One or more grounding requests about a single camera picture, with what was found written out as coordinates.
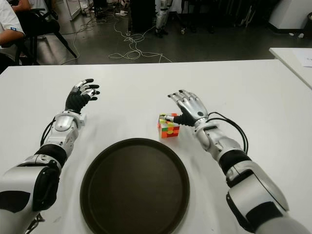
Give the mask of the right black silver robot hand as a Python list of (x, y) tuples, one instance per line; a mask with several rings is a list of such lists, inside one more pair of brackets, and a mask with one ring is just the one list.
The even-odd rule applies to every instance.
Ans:
[(195, 127), (203, 122), (207, 122), (209, 114), (202, 101), (194, 94), (186, 90), (179, 90), (168, 95), (180, 108), (182, 114), (178, 116), (164, 115), (162, 119), (180, 125)]

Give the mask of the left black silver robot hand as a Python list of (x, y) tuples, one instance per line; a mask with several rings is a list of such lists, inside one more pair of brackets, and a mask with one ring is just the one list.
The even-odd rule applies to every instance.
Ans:
[(81, 114), (81, 110), (88, 102), (97, 100), (97, 95), (100, 94), (98, 90), (99, 85), (93, 84), (94, 80), (84, 79), (79, 81), (71, 89), (65, 103), (65, 111), (71, 111)]

